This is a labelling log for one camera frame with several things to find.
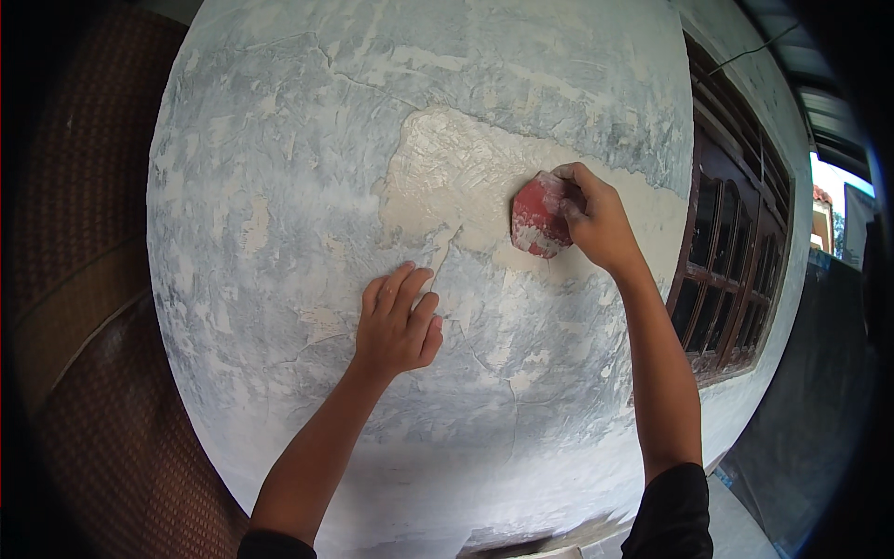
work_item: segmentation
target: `plaster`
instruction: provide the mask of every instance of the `plaster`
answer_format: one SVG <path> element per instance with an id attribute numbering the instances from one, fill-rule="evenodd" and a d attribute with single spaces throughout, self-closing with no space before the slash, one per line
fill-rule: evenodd
<path id="1" fill-rule="evenodd" d="M 660 0 L 207 0 L 159 111 L 148 248 L 174 378 L 234 497 L 250 512 L 341 376 L 362 288 L 412 258 L 437 268 L 444 346 L 376 406 L 321 556 L 453 557 L 632 516 L 617 289 L 577 249 L 513 249 L 506 197 L 584 160 L 666 295 L 691 152 L 679 14 Z M 707 462 L 771 361 L 703 391 Z"/>

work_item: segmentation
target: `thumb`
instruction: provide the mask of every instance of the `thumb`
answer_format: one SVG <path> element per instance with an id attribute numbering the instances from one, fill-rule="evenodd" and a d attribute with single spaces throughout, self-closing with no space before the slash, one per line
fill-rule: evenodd
<path id="1" fill-rule="evenodd" d="M 587 219 L 586 214 L 580 211 L 578 205 L 567 198 L 559 203 L 559 210 L 561 210 L 561 214 L 565 217 L 565 221 L 568 222 L 569 226 L 584 222 Z"/>

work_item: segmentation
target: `red sanding block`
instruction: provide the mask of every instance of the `red sanding block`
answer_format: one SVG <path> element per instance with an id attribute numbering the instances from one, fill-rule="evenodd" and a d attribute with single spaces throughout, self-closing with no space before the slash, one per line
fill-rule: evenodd
<path id="1" fill-rule="evenodd" d="M 580 188 L 552 173 L 541 171 L 512 200 L 512 246 L 541 258 L 552 258 L 571 246 L 568 223 L 559 208 L 570 199 L 586 211 Z"/>

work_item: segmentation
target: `metal roof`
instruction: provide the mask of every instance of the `metal roof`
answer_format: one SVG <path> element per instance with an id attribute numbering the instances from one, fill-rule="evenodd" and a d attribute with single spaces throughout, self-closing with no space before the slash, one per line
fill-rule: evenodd
<path id="1" fill-rule="evenodd" d="M 737 2 L 764 41 L 798 22 L 782 0 Z M 767 48 L 786 74 L 819 158 L 870 182 L 863 135 L 838 79 L 804 26 L 798 25 Z"/>

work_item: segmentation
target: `forearm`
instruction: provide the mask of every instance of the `forearm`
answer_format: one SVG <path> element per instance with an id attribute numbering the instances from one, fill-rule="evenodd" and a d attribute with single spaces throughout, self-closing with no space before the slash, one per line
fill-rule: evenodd
<path id="1" fill-rule="evenodd" d="M 267 474 L 251 529 L 281 532 L 313 546 L 354 444 L 387 386 L 382 375 L 351 363 Z"/>
<path id="2" fill-rule="evenodd" d="M 684 462 L 702 462 L 696 380 L 644 258 L 615 274 L 627 312 L 633 401 L 645 482 Z"/>

